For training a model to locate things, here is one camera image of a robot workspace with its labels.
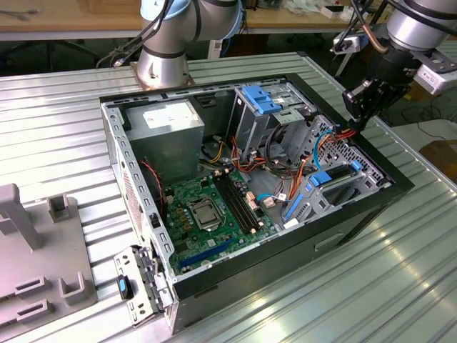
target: label sticker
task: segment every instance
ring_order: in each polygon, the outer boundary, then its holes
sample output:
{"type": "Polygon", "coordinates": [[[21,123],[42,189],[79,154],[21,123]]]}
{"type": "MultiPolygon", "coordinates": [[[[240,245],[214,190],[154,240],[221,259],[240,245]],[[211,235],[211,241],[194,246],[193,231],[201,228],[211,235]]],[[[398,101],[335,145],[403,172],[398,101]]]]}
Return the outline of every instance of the label sticker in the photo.
{"type": "Polygon", "coordinates": [[[143,117],[150,129],[172,125],[187,125],[195,120],[194,113],[185,102],[165,104],[159,109],[144,112],[143,117]]]}

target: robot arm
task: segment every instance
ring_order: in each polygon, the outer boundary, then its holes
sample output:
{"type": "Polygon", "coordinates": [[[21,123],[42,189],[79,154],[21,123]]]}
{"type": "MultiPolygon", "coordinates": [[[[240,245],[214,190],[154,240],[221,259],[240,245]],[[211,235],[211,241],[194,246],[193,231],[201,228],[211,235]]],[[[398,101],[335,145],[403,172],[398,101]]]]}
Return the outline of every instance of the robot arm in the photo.
{"type": "Polygon", "coordinates": [[[146,40],[136,68],[146,87],[186,84],[189,80],[186,44],[229,38],[238,32],[242,21],[241,0],[143,0],[144,28],[160,16],[167,4],[169,9],[160,29],[159,24],[153,25],[143,35],[146,40]]]}
{"type": "MultiPolygon", "coordinates": [[[[368,66],[368,77],[343,93],[352,116],[349,126],[357,132],[372,116],[404,96],[413,80],[432,94],[457,85],[456,64],[436,50],[449,33],[455,34],[452,29],[457,25],[457,1],[385,0],[383,4],[386,3],[396,10],[387,23],[384,38],[376,40],[378,46],[372,42],[376,51],[368,66]]],[[[360,34],[356,38],[348,36],[334,50],[340,54],[344,52],[342,46],[352,52],[355,41],[363,41],[360,34]]]]}

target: cpu socket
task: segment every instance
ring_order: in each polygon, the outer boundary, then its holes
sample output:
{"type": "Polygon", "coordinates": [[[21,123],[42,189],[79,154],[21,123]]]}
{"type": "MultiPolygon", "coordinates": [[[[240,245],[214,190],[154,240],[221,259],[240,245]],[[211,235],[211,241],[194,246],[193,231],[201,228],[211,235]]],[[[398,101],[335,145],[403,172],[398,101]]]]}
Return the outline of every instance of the cpu socket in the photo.
{"type": "Polygon", "coordinates": [[[222,223],[221,215],[212,198],[201,198],[189,204],[189,209],[200,230],[216,230],[222,223]]]}

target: green motherboard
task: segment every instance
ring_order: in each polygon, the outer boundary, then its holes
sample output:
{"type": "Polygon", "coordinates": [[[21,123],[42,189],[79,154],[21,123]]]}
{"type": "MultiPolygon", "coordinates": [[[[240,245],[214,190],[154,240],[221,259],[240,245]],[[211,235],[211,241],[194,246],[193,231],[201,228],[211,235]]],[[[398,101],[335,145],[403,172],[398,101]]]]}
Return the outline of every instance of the green motherboard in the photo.
{"type": "Polygon", "coordinates": [[[226,182],[236,185],[236,194],[232,192],[228,196],[218,180],[213,176],[202,177],[172,184],[165,189],[169,201],[166,226],[175,247],[170,263],[176,274],[209,264],[276,233],[266,214],[247,206],[246,192],[249,189],[238,171],[226,176],[226,182]],[[238,203],[233,207],[235,198],[238,202],[243,201],[244,206],[238,203]],[[246,217],[240,217],[240,207],[245,215],[250,211],[248,215],[261,223],[259,229],[246,231],[243,221],[246,217]]]}

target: metal table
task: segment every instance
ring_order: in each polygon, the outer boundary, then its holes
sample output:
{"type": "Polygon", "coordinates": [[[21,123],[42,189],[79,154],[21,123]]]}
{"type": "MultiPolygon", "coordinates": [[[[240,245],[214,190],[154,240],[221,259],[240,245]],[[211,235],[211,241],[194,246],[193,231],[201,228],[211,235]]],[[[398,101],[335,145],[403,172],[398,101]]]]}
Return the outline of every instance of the metal table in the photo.
{"type": "MultiPolygon", "coordinates": [[[[346,114],[338,84],[298,54],[193,61],[196,82],[296,72],[346,114]]],[[[25,204],[67,192],[79,203],[99,301],[12,342],[162,342],[163,317],[131,328],[112,256],[136,243],[109,166],[97,98],[139,90],[130,68],[3,78],[0,183],[25,204]]],[[[454,342],[456,187],[381,121],[363,135],[416,185],[357,239],[260,289],[172,342],[454,342]]]]}

